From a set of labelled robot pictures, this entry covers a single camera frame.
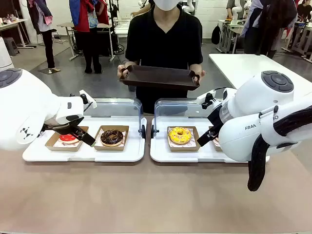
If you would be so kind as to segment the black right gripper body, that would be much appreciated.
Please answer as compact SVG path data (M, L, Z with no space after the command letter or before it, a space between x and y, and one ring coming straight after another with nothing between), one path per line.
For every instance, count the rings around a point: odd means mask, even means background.
M215 128L220 128L223 125L223 122L221 121L219 112L222 107L222 104L216 104L211 108L211 112L208 115L207 119L210 121L210 123L215 127Z

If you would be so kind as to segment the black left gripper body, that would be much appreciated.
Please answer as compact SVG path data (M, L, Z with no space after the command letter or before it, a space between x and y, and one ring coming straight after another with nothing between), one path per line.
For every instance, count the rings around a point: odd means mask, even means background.
M74 127L78 126L84 117L77 118L75 120L69 121L68 123L65 124L60 124L56 121L56 118L50 118L49 120L45 121L42 127L42 131L46 130L53 130L60 135L67 135L74 133Z

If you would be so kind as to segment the person's left hand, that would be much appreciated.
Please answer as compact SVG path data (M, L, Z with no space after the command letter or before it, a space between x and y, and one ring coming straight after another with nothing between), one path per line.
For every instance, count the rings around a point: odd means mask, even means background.
M192 64L190 65L189 69L195 73L195 80L199 83L206 75L206 72L202 69L201 64Z

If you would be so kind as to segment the person's right hand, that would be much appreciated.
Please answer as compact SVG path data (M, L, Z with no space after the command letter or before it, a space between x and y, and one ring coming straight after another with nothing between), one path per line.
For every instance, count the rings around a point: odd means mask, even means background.
M128 61L125 64L121 64L117 67L117 77L119 79L124 79L127 78L129 71L128 71L128 67L131 65L135 65L134 62Z

